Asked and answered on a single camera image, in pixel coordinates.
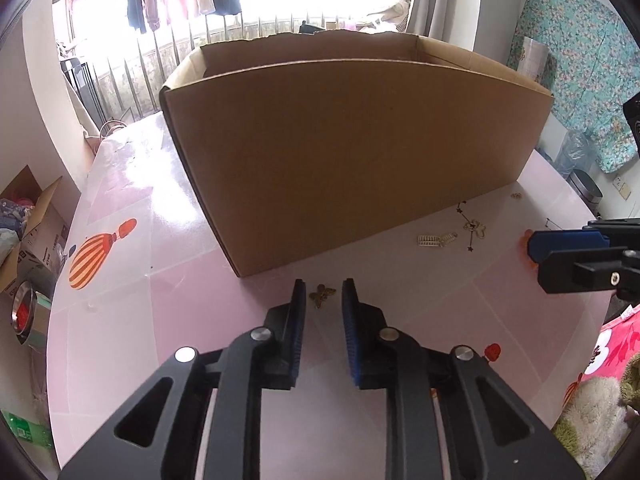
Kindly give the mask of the green plastic bottle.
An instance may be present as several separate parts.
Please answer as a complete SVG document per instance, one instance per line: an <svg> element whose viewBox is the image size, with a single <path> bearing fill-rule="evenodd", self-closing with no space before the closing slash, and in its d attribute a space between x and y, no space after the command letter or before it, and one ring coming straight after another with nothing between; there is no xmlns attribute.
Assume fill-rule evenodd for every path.
<svg viewBox="0 0 640 480"><path fill-rule="evenodd" d="M51 430L48 427L21 418L8 411L2 411L1 414L12 434L18 440L52 450L53 439Z"/></svg>

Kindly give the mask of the gold comb hair clip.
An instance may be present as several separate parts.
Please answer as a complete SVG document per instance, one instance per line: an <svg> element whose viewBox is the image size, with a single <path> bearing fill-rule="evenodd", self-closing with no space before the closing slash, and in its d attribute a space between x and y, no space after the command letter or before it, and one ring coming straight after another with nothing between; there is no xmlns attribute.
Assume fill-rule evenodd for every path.
<svg viewBox="0 0 640 480"><path fill-rule="evenodd" d="M444 248L453 243L458 238L455 232L444 234L421 234L416 238L416 244L420 247Z"/></svg>

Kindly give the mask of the floral blue wall cloth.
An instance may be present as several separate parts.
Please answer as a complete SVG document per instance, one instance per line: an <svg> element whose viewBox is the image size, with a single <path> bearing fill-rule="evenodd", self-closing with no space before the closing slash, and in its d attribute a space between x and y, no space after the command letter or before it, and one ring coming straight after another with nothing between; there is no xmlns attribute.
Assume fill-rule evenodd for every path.
<svg viewBox="0 0 640 480"><path fill-rule="evenodd" d="M549 49L541 84L554 95L555 119L585 133L606 174L631 162L638 148L623 105L639 92L639 47L623 20L599 0L525 0L509 67L526 37Z"/></svg>

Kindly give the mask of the grey curtain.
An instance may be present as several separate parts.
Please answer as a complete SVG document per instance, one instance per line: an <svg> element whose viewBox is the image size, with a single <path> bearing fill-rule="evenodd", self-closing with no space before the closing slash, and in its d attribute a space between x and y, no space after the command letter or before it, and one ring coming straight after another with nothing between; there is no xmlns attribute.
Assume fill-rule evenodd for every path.
<svg viewBox="0 0 640 480"><path fill-rule="evenodd" d="M411 0L405 32L474 48L480 0Z"/></svg>

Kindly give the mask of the large cardboard box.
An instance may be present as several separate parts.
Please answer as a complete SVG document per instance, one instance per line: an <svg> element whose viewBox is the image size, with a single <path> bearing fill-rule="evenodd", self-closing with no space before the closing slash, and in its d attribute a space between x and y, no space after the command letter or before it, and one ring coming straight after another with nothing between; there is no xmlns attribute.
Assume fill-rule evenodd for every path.
<svg viewBox="0 0 640 480"><path fill-rule="evenodd" d="M553 104L475 52L350 30L206 44L159 98L240 278L514 182Z"/></svg>

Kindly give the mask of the steel bowl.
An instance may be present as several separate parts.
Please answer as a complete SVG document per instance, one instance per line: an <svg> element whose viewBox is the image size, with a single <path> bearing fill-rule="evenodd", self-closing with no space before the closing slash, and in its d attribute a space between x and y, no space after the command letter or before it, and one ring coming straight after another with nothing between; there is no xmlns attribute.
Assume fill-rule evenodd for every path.
<svg viewBox="0 0 640 480"><path fill-rule="evenodd" d="M51 300L30 281L24 281L15 293L11 325L20 344L45 352L51 314Z"/></svg>

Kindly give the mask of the grey trash bin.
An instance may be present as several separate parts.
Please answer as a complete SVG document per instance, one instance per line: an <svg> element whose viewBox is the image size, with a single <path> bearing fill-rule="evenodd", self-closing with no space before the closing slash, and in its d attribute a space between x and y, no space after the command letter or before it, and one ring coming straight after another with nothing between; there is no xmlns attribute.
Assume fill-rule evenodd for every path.
<svg viewBox="0 0 640 480"><path fill-rule="evenodd" d="M590 211L599 217L599 207L603 194L596 182L584 170L574 169L567 178L568 184L579 195Z"/></svg>

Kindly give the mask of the small gold bow charm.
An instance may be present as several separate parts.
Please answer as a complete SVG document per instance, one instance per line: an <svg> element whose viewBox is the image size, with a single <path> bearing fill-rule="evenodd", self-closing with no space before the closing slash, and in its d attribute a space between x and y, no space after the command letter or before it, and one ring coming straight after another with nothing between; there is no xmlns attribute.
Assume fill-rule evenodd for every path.
<svg viewBox="0 0 640 480"><path fill-rule="evenodd" d="M316 289L308 295L308 297L316 309L321 309L326 300L335 294L335 288L326 286L325 284L319 284Z"/></svg>

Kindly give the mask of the open cardboard box with clutter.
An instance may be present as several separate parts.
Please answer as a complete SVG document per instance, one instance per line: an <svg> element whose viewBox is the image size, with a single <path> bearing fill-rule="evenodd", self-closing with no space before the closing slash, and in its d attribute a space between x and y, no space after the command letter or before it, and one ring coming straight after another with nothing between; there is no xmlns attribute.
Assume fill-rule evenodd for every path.
<svg viewBox="0 0 640 480"><path fill-rule="evenodd" d="M61 271L68 225L53 206L61 178L40 188L26 165L1 192L1 292L30 281L46 294Z"/></svg>

